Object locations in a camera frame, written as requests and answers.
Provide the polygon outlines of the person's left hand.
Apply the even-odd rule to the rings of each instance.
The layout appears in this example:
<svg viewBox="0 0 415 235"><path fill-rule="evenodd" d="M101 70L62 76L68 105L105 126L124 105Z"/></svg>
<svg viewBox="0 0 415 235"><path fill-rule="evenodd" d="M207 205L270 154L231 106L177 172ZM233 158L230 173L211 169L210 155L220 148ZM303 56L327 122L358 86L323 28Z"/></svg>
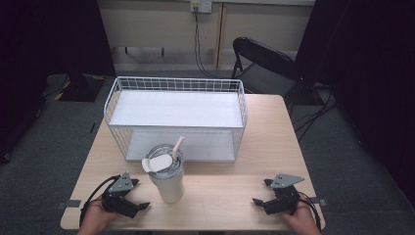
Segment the person's left hand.
<svg viewBox="0 0 415 235"><path fill-rule="evenodd" d="M90 203L76 235L98 235L118 218L119 213L106 211L102 206L102 200L97 198Z"/></svg>

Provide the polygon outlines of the black folding chair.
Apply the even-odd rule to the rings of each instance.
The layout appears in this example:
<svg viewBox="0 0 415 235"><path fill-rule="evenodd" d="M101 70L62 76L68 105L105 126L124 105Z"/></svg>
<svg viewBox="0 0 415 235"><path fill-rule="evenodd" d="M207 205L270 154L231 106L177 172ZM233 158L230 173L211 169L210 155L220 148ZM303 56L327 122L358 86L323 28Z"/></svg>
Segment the black folding chair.
<svg viewBox="0 0 415 235"><path fill-rule="evenodd" d="M232 77L243 81L247 93L280 95L288 108L324 104L286 54L248 37L236 38L233 50L236 62Z"/></svg>

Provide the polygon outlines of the white wire shelf rack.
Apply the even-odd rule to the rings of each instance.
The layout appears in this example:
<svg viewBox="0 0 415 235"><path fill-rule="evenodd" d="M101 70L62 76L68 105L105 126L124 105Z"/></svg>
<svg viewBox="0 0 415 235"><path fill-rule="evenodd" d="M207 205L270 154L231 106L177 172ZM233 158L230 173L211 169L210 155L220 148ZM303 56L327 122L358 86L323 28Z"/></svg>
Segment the white wire shelf rack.
<svg viewBox="0 0 415 235"><path fill-rule="evenodd" d="M239 79L120 76L104 117L128 162L139 162L153 148L183 137L185 160L232 163L248 107Z"/></svg>

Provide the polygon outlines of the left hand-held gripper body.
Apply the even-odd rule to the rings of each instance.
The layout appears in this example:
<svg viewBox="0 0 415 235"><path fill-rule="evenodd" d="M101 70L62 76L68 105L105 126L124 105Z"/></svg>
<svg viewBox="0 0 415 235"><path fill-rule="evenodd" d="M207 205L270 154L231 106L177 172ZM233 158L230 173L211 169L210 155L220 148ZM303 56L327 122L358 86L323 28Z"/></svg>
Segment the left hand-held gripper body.
<svg viewBox="0 0 415 235"><path fill-rule="evenodd" d="M102 195L102 206L107 212L116 212L133 218L137 214L136 205L125 196L134 188L128 171L118 175Z"/></svg>

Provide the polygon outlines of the white tumbler cup with straw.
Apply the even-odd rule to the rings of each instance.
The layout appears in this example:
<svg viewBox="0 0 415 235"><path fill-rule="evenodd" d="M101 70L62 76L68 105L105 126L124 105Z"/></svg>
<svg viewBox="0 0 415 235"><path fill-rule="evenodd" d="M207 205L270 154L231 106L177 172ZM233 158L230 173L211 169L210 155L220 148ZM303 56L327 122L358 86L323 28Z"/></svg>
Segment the white tumbler cup with straw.
<svg viewBox="0 0 415 235"><path fill-rule="evenodd" d="M180 150L183 141L180 136L174 145L160 144L141 161L165 203L176 203L184 194L184 156Z"/></svg>

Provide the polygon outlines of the black curtain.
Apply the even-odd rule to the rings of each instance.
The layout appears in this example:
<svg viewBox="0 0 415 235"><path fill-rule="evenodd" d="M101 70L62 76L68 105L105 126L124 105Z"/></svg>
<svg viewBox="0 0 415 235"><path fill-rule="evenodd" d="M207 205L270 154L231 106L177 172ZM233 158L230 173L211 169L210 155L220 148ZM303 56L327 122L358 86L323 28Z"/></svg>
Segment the black curtain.
<svg viewBox="0 0 415 235"><path fill-rule="evenodd" d="M0 0L0 164L63 73L115 75L98 0Z"/></svg>
<svg viewBox="0 0 415 235"><path fill-rule="evenodd" d="M315 0L297 54L415 207L415 0Z"/></svg>

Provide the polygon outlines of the white wall socket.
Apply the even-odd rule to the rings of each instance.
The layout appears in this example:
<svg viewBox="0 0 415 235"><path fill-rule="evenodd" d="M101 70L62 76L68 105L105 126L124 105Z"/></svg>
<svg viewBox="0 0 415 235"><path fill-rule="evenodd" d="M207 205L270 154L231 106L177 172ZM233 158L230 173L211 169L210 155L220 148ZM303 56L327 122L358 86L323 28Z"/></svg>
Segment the white wall socket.
<svg viewBox="0 0 415 235"><path fill-rule="evenodd" d="M190 2L192 13L210 14L212 12L212 2L208 0L192 0Z"/></svg>

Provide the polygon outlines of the person's right hand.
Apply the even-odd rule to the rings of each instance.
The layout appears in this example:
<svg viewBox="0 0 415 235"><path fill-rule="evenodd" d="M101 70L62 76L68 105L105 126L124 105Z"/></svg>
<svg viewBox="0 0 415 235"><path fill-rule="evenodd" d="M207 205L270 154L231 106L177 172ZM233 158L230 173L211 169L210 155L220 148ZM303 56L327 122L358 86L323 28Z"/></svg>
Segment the person's right hand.
<svg viewBox="0 0 415 235"><path fill-rule="evenodd" d="M294 214L284 211L280 213L280 216L297 235L321 235L310 207L304 202L298 202Z"/></svg>

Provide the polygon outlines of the dark stand base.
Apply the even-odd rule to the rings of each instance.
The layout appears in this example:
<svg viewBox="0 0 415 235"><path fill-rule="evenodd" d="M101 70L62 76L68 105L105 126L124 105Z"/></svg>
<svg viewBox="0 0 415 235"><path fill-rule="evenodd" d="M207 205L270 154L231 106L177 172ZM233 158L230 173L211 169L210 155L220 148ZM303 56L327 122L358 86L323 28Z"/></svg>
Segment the dark stand base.
<svg viewBox="0 0 415 235"><path fill-rule="evenodd" d="M73 81L68 74L52 74L46 78L47 86L41 96L60 102L94 102L106 78L85 74L79 81Z"/></svg>

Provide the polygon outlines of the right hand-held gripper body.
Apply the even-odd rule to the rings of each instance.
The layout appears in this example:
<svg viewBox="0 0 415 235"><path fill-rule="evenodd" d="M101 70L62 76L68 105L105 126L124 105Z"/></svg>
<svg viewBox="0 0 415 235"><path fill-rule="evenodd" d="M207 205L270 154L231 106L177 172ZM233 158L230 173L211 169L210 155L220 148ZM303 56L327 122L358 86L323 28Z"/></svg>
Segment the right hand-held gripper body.
<svg viewBox="0 0 415 235"><path fill-rule="evenodd" d="M300 194L295 187L296 183L304 181L301 176L278 173L271 186L275 199L264 202L264 210L267 214L289 212L294 214L297 209Z"/></svg>

